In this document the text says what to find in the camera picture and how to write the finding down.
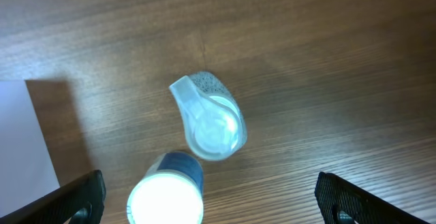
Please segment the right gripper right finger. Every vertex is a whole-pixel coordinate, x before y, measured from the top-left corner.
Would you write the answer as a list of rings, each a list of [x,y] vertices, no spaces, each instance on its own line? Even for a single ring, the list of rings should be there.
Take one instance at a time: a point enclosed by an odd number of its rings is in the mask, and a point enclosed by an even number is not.
[[[319,173],[314,194],[328,224],[428,224],[332,173]]]

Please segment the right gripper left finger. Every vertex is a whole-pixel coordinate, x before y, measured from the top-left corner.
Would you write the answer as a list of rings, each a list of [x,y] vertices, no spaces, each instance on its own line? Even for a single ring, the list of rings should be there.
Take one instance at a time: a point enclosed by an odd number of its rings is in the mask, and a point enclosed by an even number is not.
[[[101,170],[93,170],[34,202],[1,217],[12,224],[99,224],[106,187]]]

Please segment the cotton swab round container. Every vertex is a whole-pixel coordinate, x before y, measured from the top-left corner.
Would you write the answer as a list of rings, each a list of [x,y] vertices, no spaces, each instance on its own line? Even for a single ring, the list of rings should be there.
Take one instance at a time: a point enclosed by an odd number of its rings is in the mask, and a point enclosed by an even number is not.
[[[182,151],[164,153],[130,193],[131,224],[198,224],[204,216],[204,175],[197,159]]]

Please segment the clear foam pump bottle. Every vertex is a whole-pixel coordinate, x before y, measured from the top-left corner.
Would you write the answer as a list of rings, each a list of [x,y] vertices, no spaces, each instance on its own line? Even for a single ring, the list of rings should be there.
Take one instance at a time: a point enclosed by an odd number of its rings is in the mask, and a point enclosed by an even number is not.
[[[169,86],[181,113],[185,139],[198,157],[222,161],[247,142],[242,112],[231,92],[208,71],[183,76]]]

